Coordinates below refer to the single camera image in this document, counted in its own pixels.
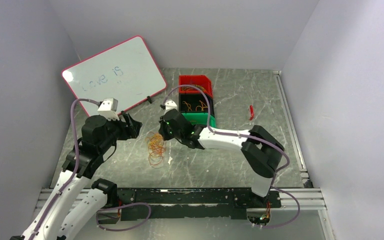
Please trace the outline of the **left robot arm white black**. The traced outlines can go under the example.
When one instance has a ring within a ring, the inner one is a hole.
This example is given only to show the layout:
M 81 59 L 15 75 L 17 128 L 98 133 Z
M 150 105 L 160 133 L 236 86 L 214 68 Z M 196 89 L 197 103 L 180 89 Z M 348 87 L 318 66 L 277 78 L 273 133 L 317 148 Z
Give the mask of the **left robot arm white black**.
M 104 163 L 105 153 L 116 147 L 118 141 L 136 139 L 142 125 L 125 112 L 121 116 L 114 113 L 109 119 L 102 115 L 88 117 L 81 127 L 81 137 L 66 156 L 51 195 L 29 227 L 11 239 L 73 240 L 98 210 L 120 204 L 116 183 L 99 178 L 91 184 L 86 197 L 73 207 Z

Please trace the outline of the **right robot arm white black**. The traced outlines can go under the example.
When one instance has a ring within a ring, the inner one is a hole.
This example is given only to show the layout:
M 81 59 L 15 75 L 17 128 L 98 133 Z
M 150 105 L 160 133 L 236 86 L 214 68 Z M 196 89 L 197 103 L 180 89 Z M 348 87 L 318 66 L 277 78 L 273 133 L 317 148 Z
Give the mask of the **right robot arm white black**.
M 225 130 L 205 124 L 193 124 L 176 109 L 165 111 L 159 119 L 159 133 L 165 141 L 176 139 L 190 149 L 221 149 L 242 153 L 254 172 L 250 202 L 262 207 L 277 168 L 285 154 L 284 146 L 260 125 L 249 130 Z

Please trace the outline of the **green plastic bin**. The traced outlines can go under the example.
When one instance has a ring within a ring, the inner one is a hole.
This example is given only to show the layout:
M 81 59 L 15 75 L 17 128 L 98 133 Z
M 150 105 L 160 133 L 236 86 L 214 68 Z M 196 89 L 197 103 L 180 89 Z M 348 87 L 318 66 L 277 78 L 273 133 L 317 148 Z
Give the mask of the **green plastic bin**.
M 208 120 L 207 112 L 183 112 L 182 115 L 191 122 L 191 124 L 206 125 Z M 210 115 L 209 125 L 212 128 L 216 128 L 216 119 L 213 115 Z

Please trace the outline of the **black plastic bin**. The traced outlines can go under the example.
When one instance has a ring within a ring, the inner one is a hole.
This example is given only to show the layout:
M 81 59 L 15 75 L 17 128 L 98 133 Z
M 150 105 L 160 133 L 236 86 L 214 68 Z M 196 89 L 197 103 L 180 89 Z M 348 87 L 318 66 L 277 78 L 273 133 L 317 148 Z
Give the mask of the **black plastic bin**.
M 204 94 L 181 93 L 178 97 L 179 111 L 181 113 L 208 113 L 215 116 L 213 98 Z

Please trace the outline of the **red plastic bin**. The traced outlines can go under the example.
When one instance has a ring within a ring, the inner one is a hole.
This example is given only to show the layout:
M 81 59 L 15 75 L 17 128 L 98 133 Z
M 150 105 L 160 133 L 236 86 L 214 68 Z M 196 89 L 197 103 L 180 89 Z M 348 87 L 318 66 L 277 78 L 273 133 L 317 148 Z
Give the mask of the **red plastic bin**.
M 181 94 L 199 94 L 200 92 L 195 88 L 188 85 L 199 88 L 202 92 L 213 97 L 212 81 L 206 75 L 180 75 L 178 77 L 178 84 L 185 85 L 178 89 Z

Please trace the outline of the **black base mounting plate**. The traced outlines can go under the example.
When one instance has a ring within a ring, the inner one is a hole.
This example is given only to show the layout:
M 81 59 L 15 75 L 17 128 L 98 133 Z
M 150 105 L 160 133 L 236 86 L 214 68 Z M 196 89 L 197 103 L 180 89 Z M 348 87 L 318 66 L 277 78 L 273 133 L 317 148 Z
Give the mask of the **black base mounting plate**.
M 248 219 L 248 209 L 263 212 L 282 206 L 280 194 L 270 190 L 261 197 L 249 187 L 231 188 L 118 188 L 117 201 L 110 206 L 121 210 L 104 213 L 101 223 L 115 220 L 219 218 Z

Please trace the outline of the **small red white card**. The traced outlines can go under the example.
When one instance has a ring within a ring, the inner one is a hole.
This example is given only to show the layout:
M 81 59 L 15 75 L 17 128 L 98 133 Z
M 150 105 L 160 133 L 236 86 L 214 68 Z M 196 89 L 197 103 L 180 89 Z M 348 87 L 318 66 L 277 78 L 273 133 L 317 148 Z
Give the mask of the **small red white card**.
M 252 121 L 255 117 L 255 113 L 254 113 L 254 107 L 253 105 L 250 105 L 249 106 L 249 120 Z

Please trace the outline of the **whiteboard with pink frame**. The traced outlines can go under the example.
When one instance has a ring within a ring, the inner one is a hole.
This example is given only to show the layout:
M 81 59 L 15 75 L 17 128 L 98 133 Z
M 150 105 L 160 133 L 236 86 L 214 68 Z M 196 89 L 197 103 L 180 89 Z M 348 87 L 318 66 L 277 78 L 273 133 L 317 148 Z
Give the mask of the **whiteboard with pink frame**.
M 128 111 L 167 88 L 140 35 L 62 70 L 61 76 L 77 99 L 114 98 L 117 112 Z

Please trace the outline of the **aluminium rail frame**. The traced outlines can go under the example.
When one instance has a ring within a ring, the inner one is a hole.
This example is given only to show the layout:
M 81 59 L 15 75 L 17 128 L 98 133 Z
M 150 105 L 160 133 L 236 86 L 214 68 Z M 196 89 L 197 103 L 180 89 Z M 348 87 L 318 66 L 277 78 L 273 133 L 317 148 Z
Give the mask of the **aluminium rail frame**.
M 323 235 L 335 238 L 322 191 L 318 188 L 271 187 L 259 196 L 249 187 L 120 188 L 97 182 L 92 188 L 72 184 L 53 188 L 37 215 L 23 232 L 24 240 L 72 240 L 90 218 L 105 216 L 97 227 L 115 221 L 150 219 L 224 218 L 244 220 L 260 229 L 292 224 L 302 211 L 318 211 Z

